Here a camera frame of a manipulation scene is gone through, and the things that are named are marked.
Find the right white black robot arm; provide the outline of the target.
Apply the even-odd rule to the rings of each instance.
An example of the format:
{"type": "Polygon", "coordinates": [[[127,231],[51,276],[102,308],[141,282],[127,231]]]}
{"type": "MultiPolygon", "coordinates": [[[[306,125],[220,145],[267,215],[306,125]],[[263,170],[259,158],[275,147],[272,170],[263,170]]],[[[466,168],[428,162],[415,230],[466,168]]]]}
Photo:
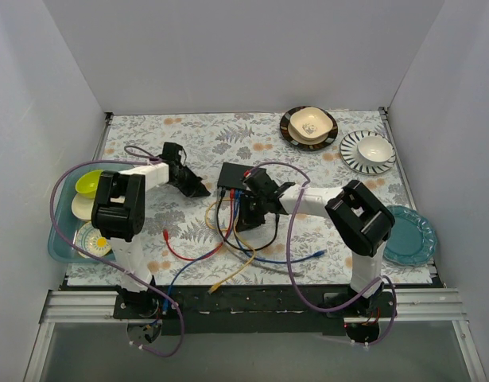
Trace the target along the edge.
{"type": "Polygon", "coordinates": [[[378,307],[377,293],[382,290],[383,251],[395,219],[385,205],[361,182],[351,180],[333,188],[309,186],[306,178],[301,185],[286,182],[278,185],[259,166],[243,175],[243,184],[265,212],[290,217],[286,238],[286,262],[290,282],[300,300],[310,309],[335,313],[350,306],[359,316],[367,316],[378,307]],[[318,216],[332,222],[340,238],[352,253],[352,274],[349,289],[353,292],[346,302],[321,308],[313,305],[301,293],[293,276],[291,236],[295,216],[318,216]]]}

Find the black network switch box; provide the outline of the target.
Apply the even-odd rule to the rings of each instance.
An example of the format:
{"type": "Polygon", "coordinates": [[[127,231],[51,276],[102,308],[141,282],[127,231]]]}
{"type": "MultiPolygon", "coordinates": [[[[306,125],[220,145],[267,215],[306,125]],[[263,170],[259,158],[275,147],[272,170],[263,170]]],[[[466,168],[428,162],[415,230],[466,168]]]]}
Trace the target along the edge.
{"type": "Polygon", "coordinates": [[[224,162],[219,173],[217,187],[225,190],[235,189],[246,191],[246,185],[243,184],[243,178],[245,172],[251,169],[251,166],[224,162]]]}

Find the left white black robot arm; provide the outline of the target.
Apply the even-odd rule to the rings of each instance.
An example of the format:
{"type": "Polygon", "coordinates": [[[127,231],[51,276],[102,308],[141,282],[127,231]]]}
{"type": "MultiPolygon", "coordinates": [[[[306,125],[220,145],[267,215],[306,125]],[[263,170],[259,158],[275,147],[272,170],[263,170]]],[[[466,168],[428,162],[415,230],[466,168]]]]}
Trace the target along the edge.
{"type": "Polygon", "coordinates": [[[146,217],[146,193],[160,185],[171,185],[186,197],[210,194],[202,178],[182,163],[184,153],[183,146],[167,142],[161,154],[149,163],[128,170],[105,170],[99,177],[91,223],[109,240],[116,265],[123,273],[120,289],[137,293],[131,308],[141,318],[151,318],[159,307],[157,296],[147,291],[153,274],[140,237],[146,217]]]}

